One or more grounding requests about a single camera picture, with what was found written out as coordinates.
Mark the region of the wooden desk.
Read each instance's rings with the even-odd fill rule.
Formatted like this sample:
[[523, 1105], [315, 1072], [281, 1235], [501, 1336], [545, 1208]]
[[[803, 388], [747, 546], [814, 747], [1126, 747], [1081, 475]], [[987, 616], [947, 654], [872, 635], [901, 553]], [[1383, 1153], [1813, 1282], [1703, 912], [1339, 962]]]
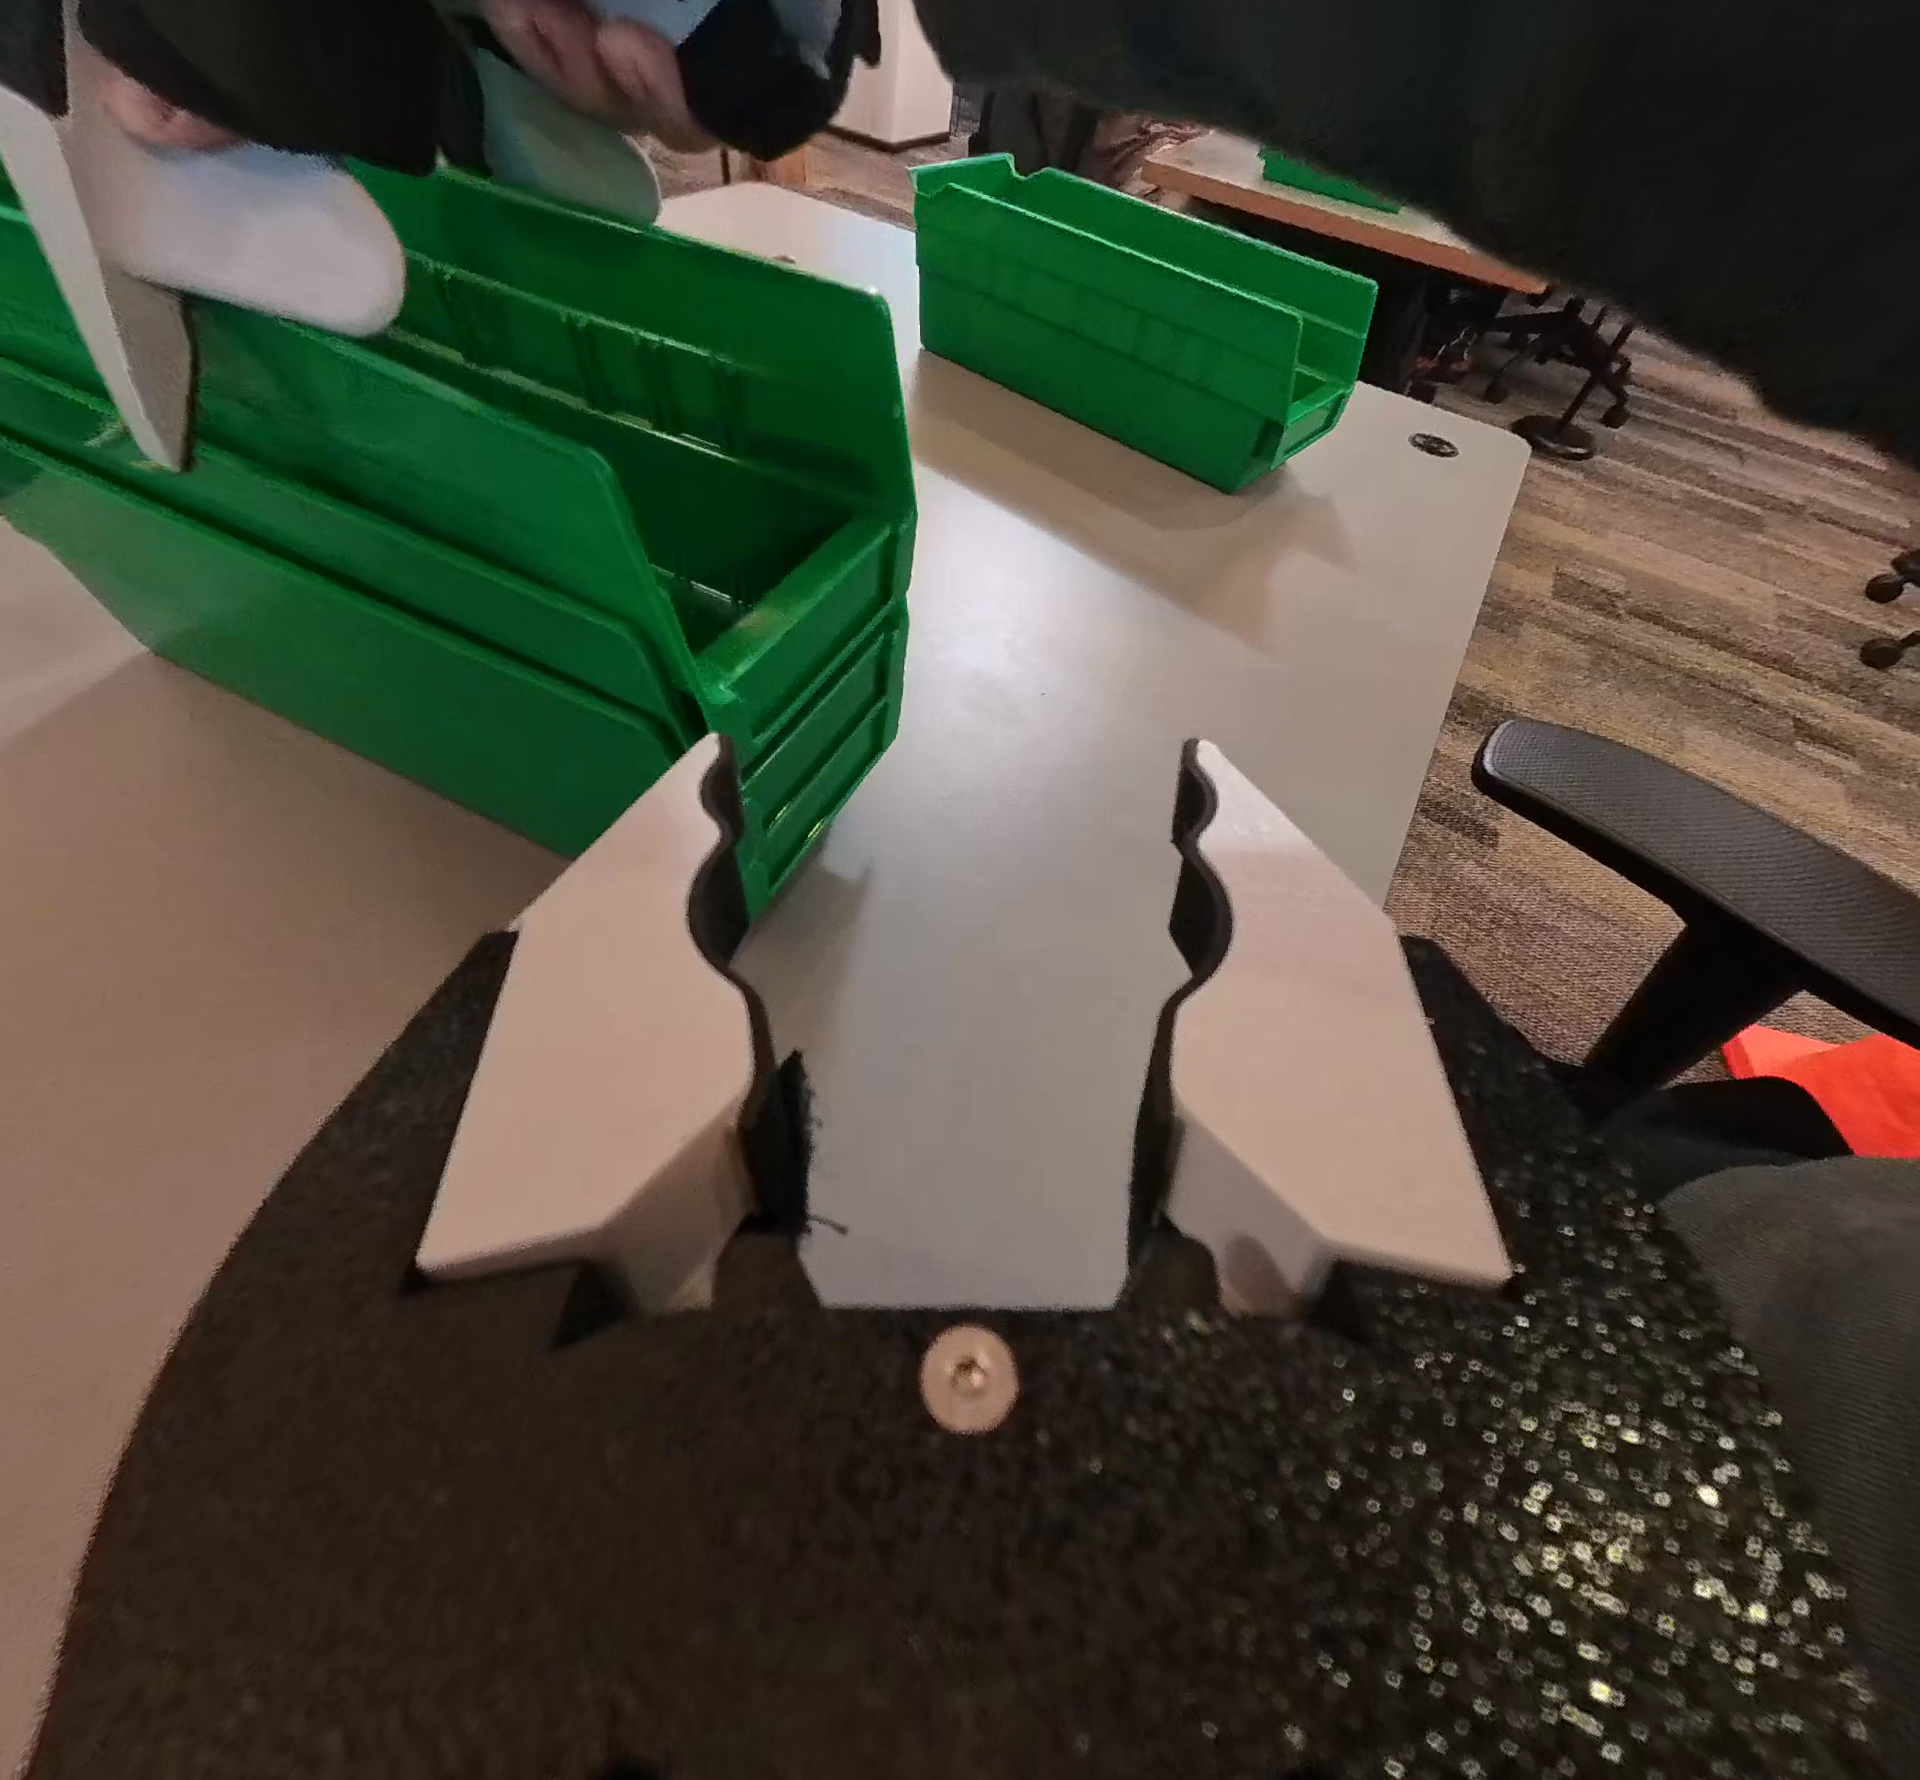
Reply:
[[1385, 213], [1385, 205], [1356, 205], [1356, 202], [1324, 202], [1308, 186], [1279, 186], [1261, 176], [1261, 149], [1238, 135], [1193, 135], [1193, 138], [1143, 157], [1143, 178], [1163, 194], [1197, 202], [1197, 205], [1247, 213], [1247, 219], [1279, 224], [1279, 235], [1323, 235], [1323, 238], [1347, 238], [1347, 249], [1369, 249], [1385, 262], [1411, 262], [1411, 265], [1446, 275], [1446, 279], [1506, 288], [1506, 294], [1547, 294], [1555, 288], [1555, 279], [1543, 279], [1498, 253], [1482, 253], [1473, 238], [1461, 238], [1455, 224], [1438, 224], [1422, 205]]

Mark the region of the black chair base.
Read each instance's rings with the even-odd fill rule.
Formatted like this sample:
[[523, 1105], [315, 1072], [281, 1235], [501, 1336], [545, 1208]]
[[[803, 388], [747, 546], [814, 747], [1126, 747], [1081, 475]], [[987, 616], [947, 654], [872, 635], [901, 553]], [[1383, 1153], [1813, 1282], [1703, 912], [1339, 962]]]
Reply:
[[[1873, 604], [1895, 604], [1899, 593], [1920, 593], [1920, 546], [1895, 553], [1895, 569], [1879, 569], [1879, 576], [1865, 579], [1865, 603], [1873, 603]], [[1920, 646], [1920, 628], [1904, 628], [1904, 635], [1873, 635], [1873, 638], [1857, 638], [1857, 668], [1885, 676], [1885, 668], [1899, 668], [1912, 646]]]
[[1591, 458], [1591, 425], [1626, 425], [1634, 405], [1634, 351], [1626, 342], [1638, 319], [1612, 312], [1609, 302], [1561, 294], [1531, 312], [1498, 312], [1484, 328], [1484, 349], [1498, 349], [1498, 364], [1484, 373], [1482, 403], [1506, 403], [1523, 364], [1576, 364], [1583, 388], [1561, 412], [1525, 412], [1513, 434], [1547, 458]]

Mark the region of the black office chair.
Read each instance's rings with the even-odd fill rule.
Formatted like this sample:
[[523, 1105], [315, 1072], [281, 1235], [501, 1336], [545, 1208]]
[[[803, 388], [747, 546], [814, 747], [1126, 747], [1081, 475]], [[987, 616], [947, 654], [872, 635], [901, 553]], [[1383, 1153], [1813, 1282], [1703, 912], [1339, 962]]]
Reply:
[[[1681, 932], [1565, 1072], [1591, 1137], [1676, 1222], [1761, 1385], [1857, 1617], [1885, 1759], [1920, 1733], [1920, 898], [1851, 855], [1623, 741], [1498, 719], [1473, 784]], [[1895, 1082], [1841, 1102], [1787, 1072], [1681, 1082], [1796, 995], [1841, 1009]]]

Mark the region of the flat green plastic piece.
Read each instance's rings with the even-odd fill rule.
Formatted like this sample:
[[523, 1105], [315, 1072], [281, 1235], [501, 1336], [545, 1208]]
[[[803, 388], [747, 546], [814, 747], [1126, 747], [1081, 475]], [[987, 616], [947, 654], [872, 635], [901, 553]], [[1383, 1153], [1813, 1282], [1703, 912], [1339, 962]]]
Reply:
[[1359, 186], [1359, 178], [1347, 178], [1347, 176], [1324, 176], [1324, 166], [1311, 166], [1311, 157], [1296, 157], [1296, 154], [1279, 154], [1279, 149], [1261, 149], [1261, 178], [1265, 178], [1265, 186], [1311, 194], [1311, 202], [1334, 202], [1334, 205], [1359, 205], [1359, 213], [1398, 213], [1398, 202], [1385, 202], [1385, 194], [1373, 194], [1373, 186]]

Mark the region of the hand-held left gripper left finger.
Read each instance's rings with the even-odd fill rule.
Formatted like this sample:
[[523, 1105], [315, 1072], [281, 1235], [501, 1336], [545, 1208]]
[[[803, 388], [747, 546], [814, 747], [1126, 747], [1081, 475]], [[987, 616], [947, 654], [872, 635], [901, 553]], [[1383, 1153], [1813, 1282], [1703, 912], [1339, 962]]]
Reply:
[[736, 741], [696, 741], [534, 907], [419, 1228], [428, 1282], [594, 1265], [711, 1309], [747, 1222], [806, 1208], [747, 937]]

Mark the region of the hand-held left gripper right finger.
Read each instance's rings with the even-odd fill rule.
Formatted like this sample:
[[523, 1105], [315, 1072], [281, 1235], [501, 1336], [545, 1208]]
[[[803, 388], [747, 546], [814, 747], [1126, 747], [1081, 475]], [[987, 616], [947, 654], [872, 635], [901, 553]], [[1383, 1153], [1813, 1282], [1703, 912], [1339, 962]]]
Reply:
[[1181, 747], [1167, 995], [1143, 1087], [1143, 1261], [1181, 1235], [1235, 1316], [1339, 1265], [1498, 1291], [1492, 1194], [1385, 912], [1216, 747]]

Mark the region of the person's right forearm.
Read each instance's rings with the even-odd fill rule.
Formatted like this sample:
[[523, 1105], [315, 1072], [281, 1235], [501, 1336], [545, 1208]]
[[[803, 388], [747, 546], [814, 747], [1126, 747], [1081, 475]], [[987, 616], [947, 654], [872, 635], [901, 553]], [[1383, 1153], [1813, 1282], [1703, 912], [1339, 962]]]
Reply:
[[1255, 135], [1920, 455], [1920, 0], [914, 0], [975, 81]]

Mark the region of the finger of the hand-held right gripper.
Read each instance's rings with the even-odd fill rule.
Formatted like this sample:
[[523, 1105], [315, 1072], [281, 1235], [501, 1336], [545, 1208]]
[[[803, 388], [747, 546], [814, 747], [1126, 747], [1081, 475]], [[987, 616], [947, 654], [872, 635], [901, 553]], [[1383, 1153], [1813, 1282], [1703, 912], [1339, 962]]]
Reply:
[[35, 219], [35, 238], [68, 294], [68, 312], [136, 434], [136, 445], [177, 475], [191, 445], [191, 334], [186, 307], [107, 262], [82, 202], [73, 117], [39, 113], [0, 86], [5, 178]]

